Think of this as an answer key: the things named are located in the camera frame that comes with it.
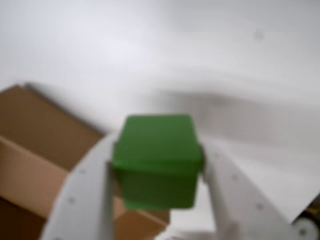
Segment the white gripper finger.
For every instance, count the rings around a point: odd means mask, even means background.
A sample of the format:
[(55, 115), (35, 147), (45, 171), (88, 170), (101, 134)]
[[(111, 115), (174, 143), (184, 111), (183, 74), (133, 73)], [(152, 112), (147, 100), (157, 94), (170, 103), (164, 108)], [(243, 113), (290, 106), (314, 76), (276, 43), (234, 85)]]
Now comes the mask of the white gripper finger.
[(111, 158), (117, 138), (99, 140), (68, 174), (40, 239), (114, 239)]
[(203, 177), (219, 240), (297, 240), (299, 235), (233, 158), (203, 143)]

